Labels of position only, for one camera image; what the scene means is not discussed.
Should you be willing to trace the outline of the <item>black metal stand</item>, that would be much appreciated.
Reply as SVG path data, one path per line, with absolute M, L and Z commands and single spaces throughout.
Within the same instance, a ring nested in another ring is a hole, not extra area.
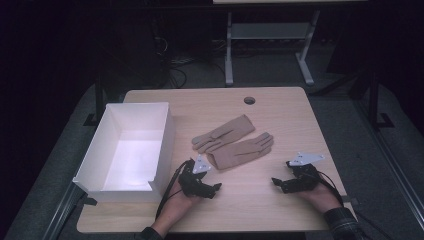
M 101 76 L 98 76 L 94 84 L 95 90 L 95 112 L 90 113 L 84 122 L 84 126 L 97 127 L 101 121 L 105 110 L 105 95 L 103 88 L 103 80 Z
M 381 128 L 393 128 L 394 124 L 386 113 L 378 112 L 379 100 L 379 80 L 377 74 L 372 71 L 369 79 L 369 98 L 368 98 L 368 121 L 375 131 Z

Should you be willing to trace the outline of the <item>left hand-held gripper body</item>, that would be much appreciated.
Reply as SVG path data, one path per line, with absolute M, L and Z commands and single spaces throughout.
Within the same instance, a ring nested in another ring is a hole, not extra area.
M 190 159 L 185 162 L 183 170 L 179 176 L 178 182 L 186 196 L 198 196 L 201 192 L 210 192 L 205 188 L 202 179 L 206 176 L 211 166 L 198 155 L 196 159 Z

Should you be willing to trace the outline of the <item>person's right hand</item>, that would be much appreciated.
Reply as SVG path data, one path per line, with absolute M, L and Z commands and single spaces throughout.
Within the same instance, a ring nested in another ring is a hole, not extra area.
M 311 191 L 298 192 L 297 196 L 309 202 L 317 211 L 324 214 L 332 209 L 341 207 L 338 199 L 323 184 L 319 183 Z

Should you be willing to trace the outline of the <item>white cardboard box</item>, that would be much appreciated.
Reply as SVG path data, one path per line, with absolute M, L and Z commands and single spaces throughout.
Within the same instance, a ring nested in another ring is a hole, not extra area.
M 158 202 L 174 138 L 167 102 L 109 104 L 73 182 L 99 203 Z

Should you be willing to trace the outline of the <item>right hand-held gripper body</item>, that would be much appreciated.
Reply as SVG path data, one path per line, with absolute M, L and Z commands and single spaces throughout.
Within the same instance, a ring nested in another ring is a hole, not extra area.
M 293 160 L 286 162 L 295 176 L 286 181 L 286 186 L 294 187 L 295 192 L 313 190 L 321 179 L 313 163 L 324 159 L 323 155 L 298 152 Z

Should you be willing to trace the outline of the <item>person's left hand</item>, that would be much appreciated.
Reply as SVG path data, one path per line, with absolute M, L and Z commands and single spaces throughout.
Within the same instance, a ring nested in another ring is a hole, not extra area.
M 200 197 L 187 197 L 181 191 L 179 191 L 168 198 L 163 207 L 162 214 L 167 219 L 180 219 L 200 201 Z

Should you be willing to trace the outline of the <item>white metal shelf stand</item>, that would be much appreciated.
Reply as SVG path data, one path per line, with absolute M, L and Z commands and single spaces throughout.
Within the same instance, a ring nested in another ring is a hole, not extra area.
M 303 40 L 304 46 L 295 54 L 296 61 L 308 86 L 315 84 L 306 57 L 315 33 L 320 11 L 316 10 L 309 22 L 299 23 L 234 23 L 232 13 L 227 14 L 226 54 L 224 58 L 225 85 L 232 86 L 232 41 L 233 40 Z

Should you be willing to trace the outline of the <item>metal floor rail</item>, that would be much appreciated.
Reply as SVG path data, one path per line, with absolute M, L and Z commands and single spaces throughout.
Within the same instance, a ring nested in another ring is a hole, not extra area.
M 72 214 L 84 192 L 71 182 L 54 212 L 54 215 L 42 237 L 42 240 L 57 240 L 68 217 Z
M 398 158 L 389 148 L 387 141 L 384 139 L 381 133 L 381 129 L 387 126 L 388 123 L 372 123 L 369 119 L 367 110 L 362 103 L 354 101 L 353 105 L 360 118 L 364 122 L 366 128 L 370 132 L 373 141 L 383 155 L 386 165 L 393 175 L 394 181 L 398 185 L 398 189 L 402 193 L 410 211 L 412 212 L 421 230 L 424 232 L 424 202 L 419 198 L 411 182 L 407 178 L 407 175 L 401 168 L 398 162 Z

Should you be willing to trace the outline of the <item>beige glove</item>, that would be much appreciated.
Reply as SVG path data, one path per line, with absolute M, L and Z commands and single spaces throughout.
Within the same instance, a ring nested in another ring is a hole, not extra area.
M 225 145 L 207 153 L 207 159 L 218 170 L 225 170 L 259 159 L 271 152 L 274 137 L 267 132 L 253 139 Z
M 199 154 L 209 153 L 236 142 L 255 130 L 251 120 L 241 115 L 210 132 L 192 139 L 193 149 Z

